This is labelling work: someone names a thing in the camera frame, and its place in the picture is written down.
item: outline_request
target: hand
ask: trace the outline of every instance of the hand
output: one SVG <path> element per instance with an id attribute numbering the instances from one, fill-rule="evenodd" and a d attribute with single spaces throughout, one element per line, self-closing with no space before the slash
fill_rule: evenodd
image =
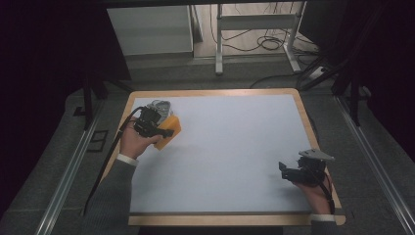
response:
<path id="1" fill-rule="evenodd" d="M 327 175 L 324 179 L 324 186 L 326 186 L 327 190 L 332 193 L 332 186 L 331 184 L 332 178 L 330 175 Z M 313 213 L 316 214 L 330 214 L 330 205 L 327 202 L 326 196 L 324 195 L 323 190 L 320 186 L 310 187 L 300 183 L 294 183 L 297 187 L 299 187 L 302 193 L 308 200 L 308 203 L 311 205 Z"/>
<path id="2" fill-rule="evenodd" d="M 139 135 L 134 129 L 135 119 L 136 117 L 132 117 L 131 121 L 125 127 L 119 147 L 119 152 L 121 154 L 134 160 L 142 155 L 149 145 L 157 143 L 162 139 L 161 135 L 155 135 L 150 138 Z"/>

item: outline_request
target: gray floor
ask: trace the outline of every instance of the gray floor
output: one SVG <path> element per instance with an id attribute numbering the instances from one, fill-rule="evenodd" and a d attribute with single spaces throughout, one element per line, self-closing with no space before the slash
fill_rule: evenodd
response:
<path id="1" fill-rule="evenodd" d="M 223 76 L 214 74 L 213 59 L 128 61 L 136 90 L 241 89 L 249 88 L 269 75 L 292 74 L 285 56 L 226 58 Z M 369 164 L 353 137 L 342 111 L 330 94 L 333 80 L 301 92 L 309 116 L 315 123 L 320 148 L 337 160 L 329 163 L 336 189 L 346 213 L 345 234 L 406 234 L 391 204 L 385 197 Z M 128 94 L 106 83 L 110 91 L 96 130 L 108 130 L 107 143 L 101 153 L 86 153 L 70 187 L 52 234 L 78 234 L 82 207 L 99 172 L 123 112 Z M 294 75 L 264 80 L 254 88 L 295 87 Z M 71 155 L 82 135 L 83 117 L 74 117 L 82 106 L 80 91 L 67 99 L 66 113 L 38 165 L 0 223 L 0 234 L 33 234 L 47 208 Z M 412 212 L 415 209 L 415 165 L 360 102 L 360 120 L 370 143 Z M 89 149 L 96 149 L 94 144 Z M 136 234 L 137 227 L 131 227 Z M 307 234 L 307 226 L 284 227 L 284 234 Z"/>

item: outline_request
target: gray sleeve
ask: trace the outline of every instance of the gray sleeve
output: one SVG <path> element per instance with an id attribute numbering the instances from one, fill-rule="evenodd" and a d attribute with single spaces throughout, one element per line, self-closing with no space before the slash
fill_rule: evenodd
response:
<path id="1" fill-rule="evenodd" d="M 82 234 L 126 234 L 135 166 L 115 160 L 86 208 Z"/>
<path id="2" fill-rule="evenodd" d="M 311 235 L 338 235 L 339 227 L 332 221 L 313 221 L 311 220 Z"/>

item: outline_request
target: orange object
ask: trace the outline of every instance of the orange object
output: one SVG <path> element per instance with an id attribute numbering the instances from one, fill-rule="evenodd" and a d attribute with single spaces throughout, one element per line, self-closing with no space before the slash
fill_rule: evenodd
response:
<path id="1" fill-rule="evenodd" d="M 174 115 L 169 116 L 158 126 L 158 128 L 174 130 L 174 133 L 171 137 L 164 138 L 161 141 L 157 142 L 157 144 L 155 144 L 155 148 L 161 150 L 181 131 L 179 117 L 176 117 Z"/>

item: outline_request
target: cable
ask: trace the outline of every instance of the cable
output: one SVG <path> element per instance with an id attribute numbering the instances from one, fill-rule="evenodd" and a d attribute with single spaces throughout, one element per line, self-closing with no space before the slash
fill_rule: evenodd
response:
<path id="1" fill-rule="evenodd" d="M 266 77 L 263 77 L 263 78 L 261 78 L 261 79 L 259 79 L 259 80 L 255 81 L 253 84 L 251 84 L 251 85 L 250 85 L 250 89 L 253 89 L 253 87 L 254 87 L 256 84 L 258 84 L 258 83 L 260 83 L 260 82 L 262 82 L 262 81 L 264 81 L 264 80 L 268 80 L 268 79 L 271 79 L 271 78 L 274 78 L 274 77 L 281 77 L 281 76 L 293 76 L 293 75 L 296 75 L 296 74 L 295 74 L 295 73 L 293 73 L 293 74 L 286 74 L 286 75 L 270 75 L 270 76 L 266 76 Z"/>
<path id="2" fill-rule="evenodd" d="M 274 7 L 273 13 L 275 13 L 276 11 L 277 11 L 277 4 L 276 4 L 276 5 L 275 5 L 275 7 Z M 211 5 L 209 5 L 209 19 L 210 19 L 210 33 L 211 33 L 211 37 L 212 37 L 213 41 L 214 41 L 215 43 L 217 43 L 216 39 L 214 38 L 214 34 L 213 34 L 213 27 L 212 27 L 212 22 L 211 22 Z M 243 31 L 243 32 L 241 32 L 241 33 L 239 33 L 239 34 L 237 34 L 237 35 L 235 35 L 235 36 L 229 37 L 229 38 L 224 38 L 223 36 L 221 36 L 221 38 L 222 38 L 223 40 L 230 40 L 230 39 L 236 38 L 236 37 L 238 37 L 238 36 L 240 36 L 240 35 L 243 35 L 243 34 L 245 34 L 245 33 L 249 32 L 249 31 L 252 31 L 252 30 L 251 30 L 251 29 L 249 29 L 249 30 Z M 258 49 L 259 47 L 262 47 L 263 49 L 268 50 L 268 51 L 278 50 L 279 48 L 281 48 L 281 47 L 284 45 L 284 43 L 285 43 L 285 41 L 286 41 L 286 39 L 287 39 L 287 33 L 288 33 L 288 31 L 287 31 L 287 30 L 283 30 L 283 31 L 285 31 L 285 32 L 286 32 L 283 40 L 281 40 L 281 39 L 280 39 L 280 38 L 278 38 L 278 37 L 267 36 L 266 34 L 267 34 L 267 32 L 268 32 L 268 31 L 269 31 L 269 29 L 268 29 L 267 31 L 265 31 L 265 33 L 264 33 L 264 35 L 263 35 L 263 36 L 259 37 L 259 38 L 256 40 L 256 44 L 257 44 L 257 46 L 256 46 L 256 47 L 253 47 L 253 48 L 251 48 L 251 49 L 241 49 L 241 48 L 237 48 L 237 47 L 235 47 L 235 46 L 229 45 L 229 44 L 222 44 L 222 46 L 224 46 L 224 47 L 230 47 L 230 48 L 232 48 L 232 49 L 235 49 L 235 50 L 238 50 L 238 51 L 243 51 L 243 52 L 250 52 L 250 51 L 253 51 L 253 50 Z M 267 42 L 276 43 L 276 44 L 277 44 L 277 46 L 276 46 L 276 47 L 274 47 L 274 48 L 272 48 L 272 47 L 268 47 L 268 46 L 265 46 L 265 43 L 267 43 Z"/>
<path id="3" fill-rule="evenodd" d="M 335 211 L 336 211 L 335 202 L 333 200 L 332 185 L 331 185 L 329 176 L 327 175 L 326 172 L 324 172 L 324 179 L 327 177 L 327 180 L 329 181 L 329 189 L 327 189 L 327 187 L 324 185 L 324 179 L 323 181 L 319 180 L 317 176 L 315 176 L 314 172 L 309 167 L 306 166 L 305 168 L 311 173 L 314 179 L 318 182 L 318 186 L 320 186 L 321 190 L 323 190 L 323 193 L 327 199 L 327 203 L 329 204 L 329 207 L 330 207 L 330 214 L 335 214 Z"/>
<path id="4" fill-rule="evenodd" d="M 281 14 L 281 9 L 283 8 L 283 5 L 284 5 L 284 2 L 282 2 L 281 5 L 280 5 L 280 14 Z"/>
<path id="5" fill-rule="evenodd" d="M 268 6 L 266 6 L 265 10 L 263 10 L 263 14 L 265 14 L 266 10 L 271 6 L 271 3 L 268 3 Z"/>
<path id="6" fill-rule="evenodd" d="M 92 196 L 93 196 L 93 195 L 94 195 L 94 193 L 95 193 L 95 190 L 97 190 L 98 185 L 99 185 L 99 184 L 100 184 L 100 182 L 101 182 L 101 178 L 102 178 L 102 176 L 103 176 L 103 174 L 104 174 L 104 171 L 105 171 L 105 165 L 107 165 L 107 164 L 108 164 L 108 161 L 110 160 L 111 156 L 113 155 L 113 151 L 114 151 L 114 149 L 115 149 L 116 145 L 118 144 L 118 141 L 119 141 L 119 139 L 121 138 L 122 133 L 123 133 L 123 131 L 124 131 L 125 127 L 126 127 L 126 126 L 128 125 L 128 123 L 130 122 L 130 120 L 131 120 L 132 116 L 133 116 L 135 113 L 137 113 L 137 111 L 142 110 L 142 109 L 143 109 L 142 107 L 138 107 L 138 108 L 136 108 L 133 112 L 131 112 L 131 114 L 130 114 L 130 115 L 129 115 L 126 119 L 125 119 L 125 121 L 122 123 L 121 127 L 119 128 L 118 133 L 116 134 L 116 137 L 115 137 L 115 139 L 114 139 L 114 141 L 113 141 L 113 144 L 111 145 L 111 148 L 110 148 L 110 150 L 108 151 L 106 158 L 104 159 L 103 167 L 101 168 L 100 172 L 98 173 L 97 180 L 95 180 L 95 183 L 94 183 L 94 185 L 92 186 L 91 192 L 89 193 L 88 199 L 86 200 L 85 207 L 84 207 L 84 209 L 83 209 L 83 212 L 84 212 L 84 213 L 86 213 L 86 209 L 87 209 L 88 203 L 89 203 L 89 201 L 91 200 Z"/>
<path id="7" fill-rule="evenodd" d="M 236 3 L 235 3 L 235 10 L 239 13 L 239 15 L 242 15 L 242 14 L 239 12 L 238 8 L 236 7 Z"/>
<path id="8" fill-rule="evenodd" d="M 296 39 L 297 39 L 297 40 L 300 40 L 300 41 L 303 41 L 303 42 L 306 42 L 306 43 L 310 43 L 310 44 L 316 45 L 314 42 L 307 41 L 307 40 L 301 39 L 301 38 L 299 38 L 299 37 L 296 37 Z"/>
<path id="9" fill-rule="evenodd" d="M 291 3 L 290 13 L 293 10 L 294 2 Z"/>

